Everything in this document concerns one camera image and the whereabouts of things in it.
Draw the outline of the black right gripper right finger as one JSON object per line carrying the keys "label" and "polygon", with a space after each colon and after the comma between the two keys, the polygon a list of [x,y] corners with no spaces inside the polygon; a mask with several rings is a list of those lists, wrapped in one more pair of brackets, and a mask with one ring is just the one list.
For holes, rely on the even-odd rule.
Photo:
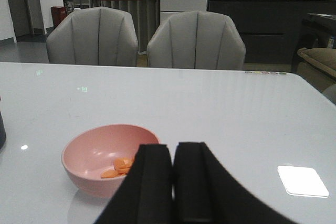
{"label": "black right gripper right finger", "polygon": [[204,142],[180,142],[173,170],[177,223],[292,223],[242,186]]}

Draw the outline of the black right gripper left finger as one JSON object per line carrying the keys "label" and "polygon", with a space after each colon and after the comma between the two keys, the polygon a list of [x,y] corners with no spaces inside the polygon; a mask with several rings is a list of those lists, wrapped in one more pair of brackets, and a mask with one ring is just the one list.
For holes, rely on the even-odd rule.
{"label": "black right gripper left finger", "polygon": [[163,144],[141,144],[134,163],[95,223],[171,223],[172,163]]}

